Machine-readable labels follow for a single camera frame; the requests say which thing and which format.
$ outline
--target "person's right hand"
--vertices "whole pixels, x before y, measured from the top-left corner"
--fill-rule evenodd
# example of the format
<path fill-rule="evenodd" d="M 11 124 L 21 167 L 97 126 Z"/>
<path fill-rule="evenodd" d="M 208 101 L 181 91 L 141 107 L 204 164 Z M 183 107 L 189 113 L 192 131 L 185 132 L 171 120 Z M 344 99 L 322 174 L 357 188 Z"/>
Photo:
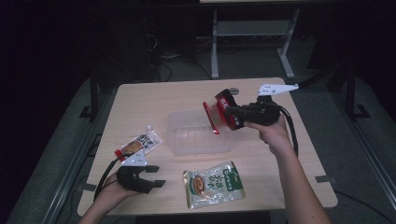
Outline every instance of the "person's right hand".
<path fill-rule="evenodd" d="M 246 127 L 256 129 L 260 133 L 260 139 L 270 146 L 271 152 L 277 156 L 279 150 L 292 150 L 289 140 L 288 129 L 283 115 L 279 116 L 278 122 L 264 126 L 257 123 L 245 121 Z"/>

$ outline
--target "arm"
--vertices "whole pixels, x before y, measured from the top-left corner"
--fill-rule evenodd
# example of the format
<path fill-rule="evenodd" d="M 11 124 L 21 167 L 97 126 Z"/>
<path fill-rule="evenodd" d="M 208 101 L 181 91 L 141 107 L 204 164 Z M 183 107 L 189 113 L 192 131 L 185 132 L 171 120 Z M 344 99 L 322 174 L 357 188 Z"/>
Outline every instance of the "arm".
<path fill-rule="evenodd" d="M 271 126 L 247 121 L 245 126 L 259 130 L 260 139 L 276 156 L 289 223 L 331 223 L 295 155 L 285 118 L 281 115 L 279 121 Z"/>
<path fill-rule="evenodd" d="M 136 194 L 139 194 L 139 192 L 125 189 L 117 182 L 116 173 L 110 175 L 106 179 L 104 188 L 79 223 L 100 223 L 111 209 L 117 207 L 126 198 Z"/>

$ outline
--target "wooden tabletop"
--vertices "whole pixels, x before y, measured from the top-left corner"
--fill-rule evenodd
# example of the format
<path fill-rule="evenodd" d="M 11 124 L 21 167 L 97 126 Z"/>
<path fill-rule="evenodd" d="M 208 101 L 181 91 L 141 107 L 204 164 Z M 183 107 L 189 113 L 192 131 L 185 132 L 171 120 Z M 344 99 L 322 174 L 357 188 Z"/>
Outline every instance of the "wooden tabletop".
<path fill-rule="evenodd" d="M 235 131 L 231 152 L 176 156 L 166 135 L 167 116 L 180 110 L 203 110 L 202 102 L 214 99 L 224 89 L 237 88 L 234 97 L 239 105 L 253 103 L 262 83 L 284 84 L 281 78 L 252 78 L 127 84 L 120 86 L 111 109 L 100 146 L 87 183 L 97 185 L 107 166 L 115 160 L 114 150 L 151 124 L 163 143 L 147 155 L 148 163 L 160 166 L 156 174 L 141 173 L 147 180 L 164 179 L 166 183 L 150 194 L 125 200 L 110 215 L 159 215 L 207 212 L 257 211 L 285 208 L 278 168 L 274 155 L 259 138 L 256 130 Z M 274 102 L 290 112 L 299 142 L 299 159 L 307 178 L 324 207 L 333 207 L 337 199 L 329 182 L 318 183 L 316 176 L 326 175 L 304 124 L 289 93 L 273 96 Z M 233 161 L 245 189 L 246 198 L 190 210 L 187 207 L 183 171 L 205 170 L 224 161 Z M 111 174 L 120 167 L 118 162 Z M 78 206 L 82 216 L 92 204 L 93 191 L 84 190 Z"/>

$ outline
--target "clear plastic container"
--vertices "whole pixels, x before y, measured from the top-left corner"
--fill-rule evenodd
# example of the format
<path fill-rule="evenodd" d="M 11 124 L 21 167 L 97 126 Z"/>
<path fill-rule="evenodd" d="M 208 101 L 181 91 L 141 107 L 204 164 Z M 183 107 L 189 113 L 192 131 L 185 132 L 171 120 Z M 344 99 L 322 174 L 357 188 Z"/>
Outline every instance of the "clear plastic container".
<path fill-rule="evenodd" d="M 234 132 L 214 134 L 203 109 L 176 111 L 168 115 L 167 140 L 177 155 L 229 152 Z"/>

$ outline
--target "hand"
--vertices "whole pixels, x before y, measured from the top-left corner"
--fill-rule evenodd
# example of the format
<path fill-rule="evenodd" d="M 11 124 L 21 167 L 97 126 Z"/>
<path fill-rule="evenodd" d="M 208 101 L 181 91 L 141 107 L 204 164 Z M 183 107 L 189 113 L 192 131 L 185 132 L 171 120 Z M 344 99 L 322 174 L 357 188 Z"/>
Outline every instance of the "hand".
<path fill-rule="evenodd" d="M 105 214 L 117 207 L 126 198 L 140 194 L 123 188 L 117 181 L 116 173 L 106 179 L 102 191 L 79 223 L 99 223 Z"/>
<path fill-rule="evenodd" d="M 260 139 L 270 146 L 270 150 L 274 155 L 277 155 L 279 150 L 289 150 L 291 142 L 289 140 L 288 129 L 286 128 L 286 121 L 283 115 L 279 116 L 279 120 L 269 126 L 260 125 L 245 121 L 246 127 L 256 129 L 260 133 Z"/>

